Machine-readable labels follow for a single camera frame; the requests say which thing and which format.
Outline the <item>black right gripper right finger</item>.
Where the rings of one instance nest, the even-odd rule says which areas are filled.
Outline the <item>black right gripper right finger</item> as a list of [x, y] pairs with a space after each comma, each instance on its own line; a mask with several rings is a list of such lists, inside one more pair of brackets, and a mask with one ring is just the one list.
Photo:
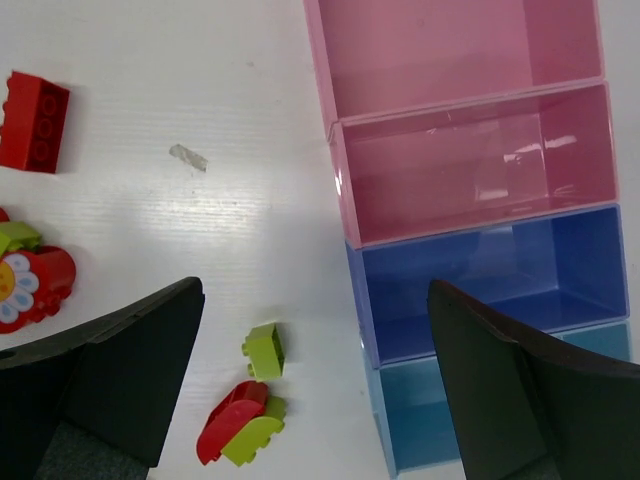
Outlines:
[[636, 479], [639, 367], [497, 312], [443, 280], [428, 312], [469, 479]]

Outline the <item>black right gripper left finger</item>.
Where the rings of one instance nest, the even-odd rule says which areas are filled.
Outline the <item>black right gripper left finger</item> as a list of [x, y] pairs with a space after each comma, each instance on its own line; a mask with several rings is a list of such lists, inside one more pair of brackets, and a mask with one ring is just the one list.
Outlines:
[[144, 479], [159, 463], [205, 303], [187, 277], [1, 353], [4, 479]]

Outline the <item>red curved lego brick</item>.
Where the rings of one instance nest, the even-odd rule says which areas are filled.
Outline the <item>red curved lego brick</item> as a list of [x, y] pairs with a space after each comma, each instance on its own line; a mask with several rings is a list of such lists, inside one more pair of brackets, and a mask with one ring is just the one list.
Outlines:
[[268, 386], [254, 380], [236, 385], [210, 413], [196, 442], [202, 465], [216, 462], [222, 449], [253, 418], [266, 410]]

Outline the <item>green curved lego brick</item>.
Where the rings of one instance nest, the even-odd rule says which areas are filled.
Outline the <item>green curved lego brick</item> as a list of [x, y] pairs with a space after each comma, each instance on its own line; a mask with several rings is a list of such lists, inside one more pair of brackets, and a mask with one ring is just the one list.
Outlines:
[[271, 437], [284, 429], [286, 414], [286, 400], [270, 396], [265, 412], [250, 420], [222, 449], [222, 455], [237, 467], [251, 463], [258, 451], [269, 445]]

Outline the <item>small green lego brick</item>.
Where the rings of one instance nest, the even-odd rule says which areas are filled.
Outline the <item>small green lego brick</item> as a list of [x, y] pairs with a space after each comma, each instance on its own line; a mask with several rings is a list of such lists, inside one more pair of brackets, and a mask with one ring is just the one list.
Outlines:
[[256, 381], [271, 381], [283, 375], [285, 352], [276, 323], [252, 328], [241, 350], [249, 360], [249, 376]]

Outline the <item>red long lego brick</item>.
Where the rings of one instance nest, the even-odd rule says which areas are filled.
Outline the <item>red long lego brick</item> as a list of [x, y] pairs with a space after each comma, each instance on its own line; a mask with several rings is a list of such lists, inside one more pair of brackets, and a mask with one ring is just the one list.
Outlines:
[[2, 104], [1, 165], [26, 172], [57, 170], [70, 91], [19, 71], [7, 80]]

